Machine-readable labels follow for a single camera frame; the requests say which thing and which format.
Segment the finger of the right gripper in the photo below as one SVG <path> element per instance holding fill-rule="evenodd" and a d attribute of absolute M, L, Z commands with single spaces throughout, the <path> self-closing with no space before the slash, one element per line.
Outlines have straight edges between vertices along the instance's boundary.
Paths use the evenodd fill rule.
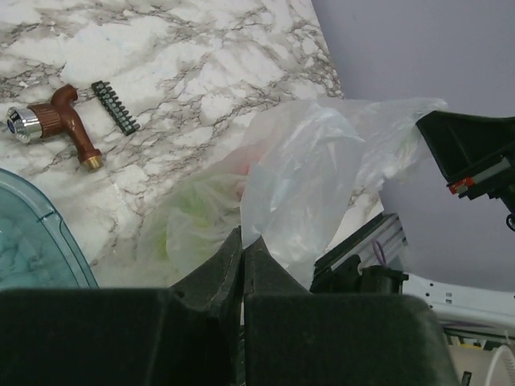
<path fill-rule="evenodd" d="M 449 191 L 461 199 L 500 199 L 514 230 L 514 118 L 434 111 L 416 126 Z"/>

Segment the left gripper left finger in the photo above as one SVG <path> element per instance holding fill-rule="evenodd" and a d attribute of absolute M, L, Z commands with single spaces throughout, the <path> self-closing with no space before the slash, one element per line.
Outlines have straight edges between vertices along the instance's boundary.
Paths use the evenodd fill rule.
<path fill-rule="evenodd" d="M 241 232 L 169 288 L 1 293 L 4 385 L 233 385 Z"/>

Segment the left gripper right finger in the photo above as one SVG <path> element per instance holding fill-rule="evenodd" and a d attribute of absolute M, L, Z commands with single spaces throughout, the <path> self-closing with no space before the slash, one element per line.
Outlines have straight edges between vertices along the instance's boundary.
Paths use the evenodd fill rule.
<path fill-rule="evenodd" d="M 456 385 L 433 311 L 400 294 L 312 294 L 269 254 L 245 250 L 249 385 Z"/>

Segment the translucent white plastic bag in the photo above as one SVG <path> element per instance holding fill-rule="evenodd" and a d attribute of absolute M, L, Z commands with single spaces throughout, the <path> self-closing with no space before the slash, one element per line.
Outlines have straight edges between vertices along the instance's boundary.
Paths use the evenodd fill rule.
<path fill-rule="evenodd" d="M 428 152 L 416 122 L 446 108 L 439 98 L 322 97 L 259 113 L 236 149 L 257 146 L 264 151 L 260 161 L 237 175 L 233 150 L 176 183 L 144 219 L 137 258 L 172 285 L 239 228 L 244 247 L 263 239 L 271 256 L 309 288 L 315 262 L 353 198 L 411 172 Z"/>

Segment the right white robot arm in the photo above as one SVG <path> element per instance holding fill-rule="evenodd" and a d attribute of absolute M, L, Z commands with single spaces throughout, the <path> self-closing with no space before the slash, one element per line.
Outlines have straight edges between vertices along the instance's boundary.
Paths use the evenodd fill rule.
<path fill-rule="evenodd" d="M 407 237 L 408 294 L 457 324 L 514 323 L 514 120 L 433 112 L 429 158 L 389 180 L 384 208 Z"/>

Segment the red fake fruit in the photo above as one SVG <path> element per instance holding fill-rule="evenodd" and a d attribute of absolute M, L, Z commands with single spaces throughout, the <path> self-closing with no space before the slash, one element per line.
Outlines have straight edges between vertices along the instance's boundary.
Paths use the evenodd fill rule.
<path fill-rule="evenodd" d="M 251 166 L 260 161 L 263 153 L 264 151 L 257 146 L 244 146 L 234 150 L 234 173 L 247 175 Z"/>

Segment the teal transparent plastic tray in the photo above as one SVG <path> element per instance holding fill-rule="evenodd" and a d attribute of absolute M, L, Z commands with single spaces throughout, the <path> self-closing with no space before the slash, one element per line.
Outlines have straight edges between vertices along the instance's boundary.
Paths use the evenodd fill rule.
<path fill-rule="evenodd" d="M 36 186 L 1 170 L 1 288 L 96 288 L 62 215 Z"/>

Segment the black screwdriver bit holder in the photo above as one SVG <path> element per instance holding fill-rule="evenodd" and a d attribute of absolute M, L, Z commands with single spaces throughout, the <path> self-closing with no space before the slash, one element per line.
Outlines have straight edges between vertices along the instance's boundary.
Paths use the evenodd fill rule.
<path fill-rule="evenodd" d="M 111 116 L 116 126 L 125 136 L 135 133 L 140 128 L 140 125 L 120 101 L 110 82 L 99 80 L 91 84 L 91 89 L 105 111 Z"/>

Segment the black metal base rail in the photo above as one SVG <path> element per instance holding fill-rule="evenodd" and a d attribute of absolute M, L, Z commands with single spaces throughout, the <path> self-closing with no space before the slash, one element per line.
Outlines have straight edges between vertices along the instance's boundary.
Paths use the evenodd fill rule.
<path fill-rule="evenodd" d="M 315 263 L 313 294 L 344 294 L 360 291 L 361 276 L 376 265 L 405 272 L 402 253 L 407 246 L 399 215 L 378 215 L 339 243 Z"/>

